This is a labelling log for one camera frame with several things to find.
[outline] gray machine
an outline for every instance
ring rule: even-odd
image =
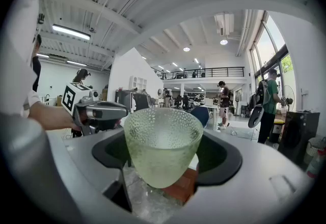
[[[105,105],[108,119],[117,117],[115,107]],[[92,115],[100,108],[83,106]],[[147,223],[131,214],[122,173],[130,160],[123,128],[62,140],[19,116],[0,115],[0,125],[9,170],[49,216],[69,223]],[[196,193],[165,223],[275,223],[308,188],[304,172],[265,145],[205,130],[197,156]]]

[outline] ceiling light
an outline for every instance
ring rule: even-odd
[[[67,34],[70,34],[70,35],[73,35],[73,36],[76,36],[76,37],[80,37],[82,39],[90,40],[90,38],[91,38],[91,35],[89,35],[89,34],[86,34],[86,33],[83,33],[83,32],[77,31],[77,30],[73,30],[73,29],[70,29],[70,28],[65,27],[65,26],[60,26],[60,25],[53,24],[52,28],[55,31],[64,32],[64,33],[67,33]]]
[[[221,45],[226,45],[226,44],[228,44],[228,41],[227,41],[226,39],[221,40],[220,44],[221,44]]]
[[[49,58],[49,56],[48,55],[43,55],[43,54],[36,54],[38,57],[40,57],[40,58],[44,58],[44,59],[48,59]]]
[[[81,64],[81,63],[77,63],[77,62],[69,61],[69,60],[67,60],[67,63],[73,64],[73,65],[77,65],[77,66],[82,66],[82,67],[86,67],[87,66],[85,64]]]

